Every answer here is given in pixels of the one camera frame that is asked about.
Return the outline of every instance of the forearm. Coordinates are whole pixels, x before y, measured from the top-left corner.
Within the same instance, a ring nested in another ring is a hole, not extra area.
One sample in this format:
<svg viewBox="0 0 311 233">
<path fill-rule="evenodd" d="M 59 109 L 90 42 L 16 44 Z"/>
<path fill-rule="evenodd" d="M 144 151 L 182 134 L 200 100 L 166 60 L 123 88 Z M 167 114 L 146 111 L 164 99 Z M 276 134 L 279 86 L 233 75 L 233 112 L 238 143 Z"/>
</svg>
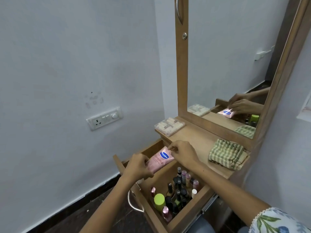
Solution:
<svg viewBox="0 0 311 233">
<path fill-rule="evenodd" d="M 247 226 L 251 225 L 257 214 L 270 207 L 264 201 L 237 187 L 203 163 L 196 165 L 196 168 L 191 171 L 203 179 Z"/>
<path fill-rule="evenodd" d="M 252 95 L 252 98 L 257 97 L 257 96 L 261 96 L 261 95 L 266 95 L 268 94 L 270 91 L 270 87 L 268 88 L 264 88 L 258 91 L 254 91 L 254 92 L 250 92 L 250 94 Z"/>
<path fill-rule="evenodd" d="M 121 176 L 113 190 L 84 225 L 80 233 L 109 233 L 133 181 Z"/>
</svg>

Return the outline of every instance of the white lace trim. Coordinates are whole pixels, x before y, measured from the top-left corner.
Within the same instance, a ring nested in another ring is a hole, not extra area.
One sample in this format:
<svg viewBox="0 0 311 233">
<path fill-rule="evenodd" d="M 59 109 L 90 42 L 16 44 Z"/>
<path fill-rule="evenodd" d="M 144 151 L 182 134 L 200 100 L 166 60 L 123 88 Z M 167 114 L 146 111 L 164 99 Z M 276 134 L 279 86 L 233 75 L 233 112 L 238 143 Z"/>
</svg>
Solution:
<svg viewBox="0 0 311 233">
<path fill-rule="evenodd" d="M 270 208 L 268 208 L 268 209 L 266 209 L 266 210 L 263 210 L 263 211 L 261 211 L 260 213 L 258 213 L 257 216 L 253 219 L 253 221 L 252 221 L 252 223 L 251 223 L 251 225 L 250 225 L 250 227 L 249 227 L 248 233 L 251 233 L 252 225 L 255 224 L 255 223 L 257 222 L 257 218 L 260 217 L 260 215 L 264 214 L 265 212 L 267 212 L 267 211 L 269 211 L 269 210 L 271 210 L 271 209 L 273 209 L 273 208 L 274 208 L 274 207 L 270 207 Z"/>
</svg>

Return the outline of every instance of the floral sleeve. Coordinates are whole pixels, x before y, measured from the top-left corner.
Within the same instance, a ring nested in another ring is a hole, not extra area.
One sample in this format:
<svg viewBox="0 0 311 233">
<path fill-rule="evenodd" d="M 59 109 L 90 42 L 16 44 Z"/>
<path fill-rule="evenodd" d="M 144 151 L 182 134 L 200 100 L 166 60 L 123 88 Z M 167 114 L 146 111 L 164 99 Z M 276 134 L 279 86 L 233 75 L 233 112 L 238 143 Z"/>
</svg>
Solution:
<svg viewBox="0 0 311 233">
<path fill-rule="evenodd" d="M 282 210 L 268 208 L 255 217 L 249 233 L 311 233 L 311 231 Z"/>
</svg>

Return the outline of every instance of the power socket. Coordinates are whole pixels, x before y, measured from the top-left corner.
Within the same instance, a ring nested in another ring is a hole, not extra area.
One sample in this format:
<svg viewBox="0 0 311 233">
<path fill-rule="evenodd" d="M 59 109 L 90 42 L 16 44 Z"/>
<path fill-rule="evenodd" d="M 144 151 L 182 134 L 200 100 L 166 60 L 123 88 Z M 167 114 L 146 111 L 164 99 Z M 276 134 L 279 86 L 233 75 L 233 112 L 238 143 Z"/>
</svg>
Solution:
<svg viewBox="0 0 311 233">
<path fill-rule="evenodd" d="M 123 118 L 123 114 L 121 108 L 118 107 L 113 110 L 109 110 L 108 112 L 104 112 L 99 115 L 88 118 L 86 121 L 89 124 L 91 130 L 94 131 L 104 125 L 117 121 L 121 118 Z"/>
</svg>

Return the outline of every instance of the wooden mirror frame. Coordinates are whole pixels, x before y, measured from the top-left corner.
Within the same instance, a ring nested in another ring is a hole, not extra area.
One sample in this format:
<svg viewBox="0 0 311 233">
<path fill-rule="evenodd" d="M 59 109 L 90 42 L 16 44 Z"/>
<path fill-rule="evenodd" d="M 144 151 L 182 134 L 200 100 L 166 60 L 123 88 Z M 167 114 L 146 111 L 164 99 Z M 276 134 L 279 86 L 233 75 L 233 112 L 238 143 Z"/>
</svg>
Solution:
<svg viewBox="0 0 311 233">
<path fill-rule="evenodd" d="M 183 34 L 186 33 L 189 35 L 188 6 L 189 0 L 179 0 L 178 11 L 180 19 L 178 18 L 177 11 L 175 12 L 178 116 L 226 140 L 237 142 L 244 146 L 245 149 L 252 151 L 260 147 L 263 141 L 281 99 L 281 95 L 309 33 L 311 27 L 311 3 L 309 0 L 300 0 L 253 139 L 187 111 L 188 38 L 184 40 Z"/>
</svg>

